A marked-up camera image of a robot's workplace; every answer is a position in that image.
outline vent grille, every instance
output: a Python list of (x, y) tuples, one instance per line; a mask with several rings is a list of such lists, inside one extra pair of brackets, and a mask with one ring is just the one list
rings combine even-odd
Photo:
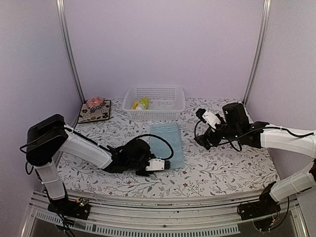
[[(48, 214), (46, 212), (37, 211), (36, 217), (41, 220), (53, 223), (55, 225), (62, 225), (61, 219), (54, 214)], [(82, 229), (78, 230), (105, 235), (108, 237), (220, 237), (240, 233), (237, 224), (217, 228), (185, 231), (139, 231), (105, 227), (102, 225), (90, 223), (86, 223), (85, 227), (82, 227)]]

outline brown coaster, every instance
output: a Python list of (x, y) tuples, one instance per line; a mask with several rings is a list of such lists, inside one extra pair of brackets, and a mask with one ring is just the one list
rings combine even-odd
[(110, 118), (111, 101), (104, 100), (101, 108), (91, 110), (86, 104), (83, 104), (78, 117), (78, 123), (98, 122), (108, 120)]

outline yellow object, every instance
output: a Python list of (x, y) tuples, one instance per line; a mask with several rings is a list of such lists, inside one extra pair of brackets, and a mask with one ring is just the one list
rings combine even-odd
[(135, 110), (136, 109), (136, 107), (138, 106), (138, 101), (137, 100), (135, 100), (134, 101), (134, 103), (133, 103), (133, 105), (132, 105), (132, 110)]
[(149, 99), (147, 97), (143, 97), (140, 101), (138, 106), (136, 107), (137, 110), (146, 110), (148, 109)]

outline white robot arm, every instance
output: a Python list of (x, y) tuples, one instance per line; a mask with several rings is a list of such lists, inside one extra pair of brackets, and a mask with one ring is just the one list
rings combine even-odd
[[(297, 152), (316, 158), (316, 136), (314, 131), (289, 128), (289, 131), (298, 135), (312, 133), (310, 136), (298, 138), (289, 134), (283, 127), (271, 130), (268, 129), (269, 127), (276, 126), (272, 124), (267, 125), (267, 130), (264, 130), (260, 136), (262, 147)], [(274, 201), (280, 201), (290, 195), (310, 189), (313, 186), (316, 186), (315, 161), (292, 176), (277, 181), (270, 190), (270, 196)]]
[[(150, 146), (140, 139), (145, 136), (156, 137), (171, 150), (168, 158), (156, 158)], [(90, 207), (87, 199), (70, 201), (66, 189), (59, 179), (53, 156), (65, 152), (95, 164), (109, 173), (123, 173), (128, 169), (136, 170), (136, 175), (149, 176), (154, 171), (170, 168), (169, 159), (173, 156), (170, 144), (152, 134), (143, 134), (130, 140), (124, 146), (107, 148), (74, 131), (65, 124), (61, 115), (53, 115), (32, 126), (28, 131), (27, 144), (20, 150), (26, 153), (28, 163), (34, 166), (44, 184), (50, 201), (48, 210), (75, 218), (87, 219)]]
[[(204, 109), (197, 111), (197, 117), (207, 123), (209, 128), (203, 135), (195, 136), (195, 140), (206, 149), (226, 143), (232, 145), (232, 141), (238, 141), (240, 148), (242, 145), (276, 148), (316, 158), (315, 131), (284, 128), (267, 122), (251, 124), (243, 105), (239, 103), (225, 105), (223, 112), (225, 120), (211, 111)], [(220, 143), (222, 139), (227, 139), (228, 142)], [(259, 217), (259, 213), (272, 214), (276, 210), (279, 211), (279, 201), (314, 186), (316, 186), (316, 159), (292, 176), (269, 184), (257, 203), (242, 204), (238, 212), (242, 219)]]

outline black cable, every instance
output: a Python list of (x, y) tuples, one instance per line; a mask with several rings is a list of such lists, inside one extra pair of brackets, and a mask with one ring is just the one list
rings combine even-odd
[(32, 168), (31, 168), (31, 170), (29, 171), (29, 169), (28, 169), (28, 164), (29, 164), (29, 162), (27, 161), (27, 162), (25, 163), (25, 172), (26, 172), (28, 175), (30, 175), (30, 174), (33, 172), (34, 166), (32, 165)]
[(198, 127), (198, 124), (199, 124), (200, 122), (202, 122), (202, 120), (198, 121), (198, 122), (196, 123), (195, 128), (194, 128), (194, 138), (197, 137), (197, 127)]
[(287, 197), (287, 209), (286, 209), (286, 213), (285, 213), (285, 216), (284, 216), (284, 218), (282, 219), (282, 221), (277, 225), (277, 226), (275, 226), (275, 227), (272, 227), (271, 229), (270, 229), (270, 231), (272, 231), (272, 230), (275, 230), (276, 228), (278, 228), (284, 221), (285, 221), (285, 219), (286, 219), (286, 217), (287, 217), (287, 214), (288, 214), (288, 211), (289, 211), (289, 209), (290, 209), (290, 198), (289, 197)]
[(139, 136), (137, 136), (137, 137), (134, 137), (132, 140), (136, 140), (136, 139), (141, 138), (141, 137), (155, 137), (155, 138), (157, 138), (157, 139), (163, 141), (163, 142), (169, 147), (169, 149), (170, 149), (170, 151), (171, 151), (171, 155), (170, 155), (169, 157), (167, 157), (167, 158), (159, 158), (159, 159), (168, 160), (168, 159), (171, 159), (171, 158), (173, 157), (173, 154), (174, 154), (173, 148), (172, 148), (171, 145), (170, 145), (165, 139), (163, 139), (162, 137), (159, 137), (159, 136), (154, 135), (154, 134), (143, 134), (143, 135), (139, 135)]
[(218, 145), (216, 145), (216, 146), (210, 146), (210, 147), (218, 147), (218, 146), (221, 146), (221, 145), (225, 145), (225, 144), (228, 144), (228, 143), (230, 143), (230, 142), (237, 141), (239, 138), (242, 138), (242, 137), (244, 137), (244, 136), (246, 136), (246, 135), (249, 135), (250, 133), (253, 133), (253, 132), (256, 132), (256, 131), (262, 131), (262, 130), (266, 130), (266, 129), (283, 130), (283, 131), (286, 131), (286, 132), (288, 132), (290, 135), (292, 135), (292, 136), (294, 136), (294, 137), (297, 137), (297, 138), (303, 138), (303, 137), (308, 137), (308, 136), (314, 135), (314, 132), (310, 132), (310, 133), (303, 134), (303, 135), (295, 134), (295, 133), (291, 132), (290, 130), (288, 130), (287, 128), (283, 128), (283, 127), (261, 127), (261, 128), (257, 128), (257, 129), (254, 129), (254, 130), (252, 130), (252, 131), (249, 131), (249, 132), (247, 132), (247, 133), (245, 133), (245, 134), (243, 134), (243, 135), (241, 135), (241, 136), (239, 136), (239, 137), (237, 137), (237, 138), (235, 138), (235, 139), (233, 139), (233, 140), (230, 140), (230, 141), (227, 141), (227, 142), (223, 142), (223, 143), (220, 143), (220, 144), (218, 144)]
[(230, 142), (230, 145), (232, 146), (232, 148), (234, 148), (235, 151), (241, 152), (242, 151), (242, 146), (240, 141), (238, 141), (238, 145), (239, 145), (239, 150), (233, 145), (232, 142)]
[(54, 127), (53, 129), (47, 131), (46, 133), (44, 133), (42, 136), (38, 137), (38, 138), (35, 139), (34, 141), (32, 141), (32, 142), (30, 142), (30, 143), (27, 143), (27, 144), (21, 146), (21, 147), (19, 148), (20, 152), (26, 154), (26, 151), (22, 150), (23, 148), (25, 148), (25, 147), (27, 147), (27, 146), (29, 146), (29, 145), (31, 145), (31, 144), (37, 142), (39, 139), (42, 139), (44, 136), (46, 136), (47, 134), (49, 134), (50, 132), (52, 132), (53, 130), (58, 129), (58, 128), (64, 128), (64, 127)]
[(63, 223), (63, 227), (64, 227), (64, 233), (68, 236), (68, 237), (71, 237), (67, 231), (69, 231), (71, 234), (72, 234), (72, 237), (76, 237), (75, 234), (72, 232), (72, 230), (70, 229), (69, 227), (69, 220), (64, 216), (64, 215), (61, 215), (60, 213), (58, 213), (58, 211), (55, 209), (54, 205), (51, 203), (51, 199), (49, 197), (49, 194), (48, 194), (48, 191), (47, 189), (44, 189), (44, 191), (46, 191), (47, 193), (47, 198), (48, 198), (48, 201), (50, 203), (50, 206), (53, 208), (54, 212), (58, 215), (58, 217), (61, 219), (62, 223)]

